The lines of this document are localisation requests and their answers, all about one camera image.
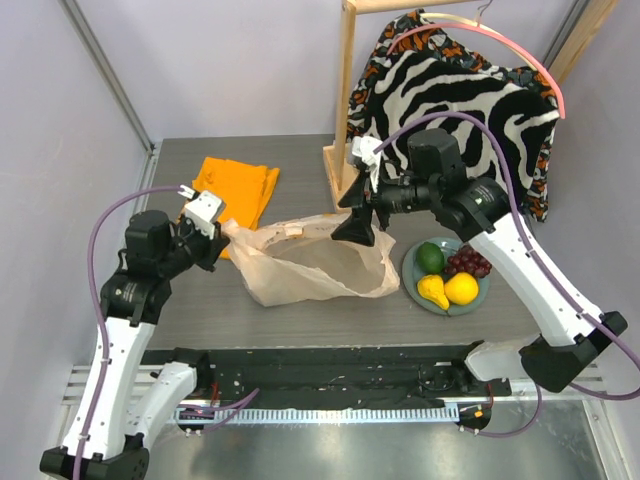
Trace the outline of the banana print plastic bag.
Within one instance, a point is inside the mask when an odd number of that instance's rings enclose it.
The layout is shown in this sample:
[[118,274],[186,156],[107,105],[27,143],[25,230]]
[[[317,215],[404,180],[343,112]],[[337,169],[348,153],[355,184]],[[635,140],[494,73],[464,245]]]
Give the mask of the banana print plastic bag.
[[337,297],[380,298],[400,287],[390,257],[395,239],[373,227],[374,245],[335,241],[347,214],[277,222],[257,230],[229,220],[229,257],[251,297],[265,307]]

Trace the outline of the green fake fruit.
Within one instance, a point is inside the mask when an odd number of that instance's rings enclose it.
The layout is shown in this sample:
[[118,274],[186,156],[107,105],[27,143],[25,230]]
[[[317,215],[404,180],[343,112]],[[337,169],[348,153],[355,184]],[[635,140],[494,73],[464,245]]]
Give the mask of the green fake fruit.
[[415,261],[426,274],[439,274],[445,267],[445,257],[441,248],[431,242],[423,242],[418,246]]

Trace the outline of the yellow fake pear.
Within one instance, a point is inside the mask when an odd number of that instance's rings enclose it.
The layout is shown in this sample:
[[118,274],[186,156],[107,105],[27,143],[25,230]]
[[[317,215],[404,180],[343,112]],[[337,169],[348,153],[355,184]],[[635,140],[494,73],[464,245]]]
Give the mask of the yellow fake pear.
[[422,298],[447,311],[450,307],[450,302],[445,294],[444,287],[443,278],[437,274],[426,275],[416,284],[417,292]]

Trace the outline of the red fake grapes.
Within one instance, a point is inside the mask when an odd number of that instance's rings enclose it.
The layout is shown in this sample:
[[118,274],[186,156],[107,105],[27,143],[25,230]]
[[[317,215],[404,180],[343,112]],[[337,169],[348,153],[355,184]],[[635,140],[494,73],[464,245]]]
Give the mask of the red fake grapes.
[[447,275],[468,273],[476,279],[485,278],[492,270],[491,263],[470,245],[461,246],[446,260],[443,272]]

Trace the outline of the yellow fake lemon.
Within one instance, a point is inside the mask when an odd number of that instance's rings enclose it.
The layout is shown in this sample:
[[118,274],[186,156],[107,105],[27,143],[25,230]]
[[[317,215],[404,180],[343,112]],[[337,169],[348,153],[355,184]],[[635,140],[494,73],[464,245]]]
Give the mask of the yellow fake lemon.
[[479,285],[474,276],[460,272],[444,284],[447,299],[455,305],[469,305],[479,295]]

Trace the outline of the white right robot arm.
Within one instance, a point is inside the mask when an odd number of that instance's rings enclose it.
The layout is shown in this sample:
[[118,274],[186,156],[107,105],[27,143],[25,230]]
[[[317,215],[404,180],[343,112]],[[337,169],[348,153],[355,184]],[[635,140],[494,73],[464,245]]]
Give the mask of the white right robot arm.
[[524,376],[559,393],[574,385],[627,328],[620,313],[604,313],[580,294],[492,179],[453,180],[434,174],[372,187],[368,174],[361,172],[338,204],[351,214],[334,230],[333,239],[364,246],[374,241],[374,218],[386,229],[394,213],[431,211],[489,261],[529,310],[539,336],[477,344],[451,371],[453,386],[462,394],[477,393],[489,380]]

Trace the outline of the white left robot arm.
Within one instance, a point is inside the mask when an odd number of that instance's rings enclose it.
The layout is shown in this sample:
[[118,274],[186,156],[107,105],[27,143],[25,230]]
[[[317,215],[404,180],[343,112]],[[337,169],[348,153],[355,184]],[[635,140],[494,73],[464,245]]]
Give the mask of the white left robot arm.
[[142,479],[163,424],[187,396],[205,397],[213,372],[205,352],[177,348],[136,405],[130,403],[143,354],[171,295],[172,279],[193,266],[212,272],[229,243],[219,222],[199,230],[153,211],[130,221],[119,265],[99,296],[99,327],[84,394],[62,444],[39,469],[54,479]]

